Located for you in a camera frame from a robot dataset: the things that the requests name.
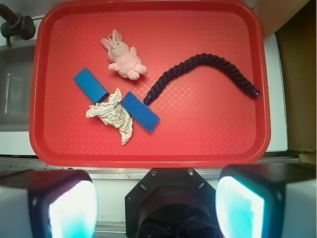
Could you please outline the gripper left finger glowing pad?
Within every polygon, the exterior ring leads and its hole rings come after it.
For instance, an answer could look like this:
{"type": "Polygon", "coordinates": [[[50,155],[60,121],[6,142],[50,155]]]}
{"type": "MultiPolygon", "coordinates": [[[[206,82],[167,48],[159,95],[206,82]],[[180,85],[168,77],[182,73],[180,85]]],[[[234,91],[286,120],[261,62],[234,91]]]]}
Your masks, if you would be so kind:
{"type": "Polygon", "coordinates": [[[2,238],[92,238],[98,193],[84,170],[1,171],[2,238]]]}

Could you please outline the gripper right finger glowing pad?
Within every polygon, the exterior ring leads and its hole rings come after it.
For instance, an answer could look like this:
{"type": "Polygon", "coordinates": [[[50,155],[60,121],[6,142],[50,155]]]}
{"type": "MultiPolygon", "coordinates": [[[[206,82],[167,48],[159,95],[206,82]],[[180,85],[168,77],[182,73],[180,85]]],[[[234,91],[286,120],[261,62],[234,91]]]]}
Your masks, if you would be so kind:
{"type": "Polygon", "coordinates": [[[228,165],[218,179],[215,207],[225,238],[315,238],[317,168],[228,165]]]}

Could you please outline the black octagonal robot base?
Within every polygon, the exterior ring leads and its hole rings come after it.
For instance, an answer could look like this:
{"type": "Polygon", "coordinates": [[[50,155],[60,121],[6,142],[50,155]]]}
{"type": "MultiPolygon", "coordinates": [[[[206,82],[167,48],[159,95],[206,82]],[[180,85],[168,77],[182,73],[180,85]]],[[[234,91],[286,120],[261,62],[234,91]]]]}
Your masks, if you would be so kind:
{"type": "Polygon", "coordinates": [[[125,196],[129,238],[221,238],[215,189],[193,168],[152,169],[125,196]]]}

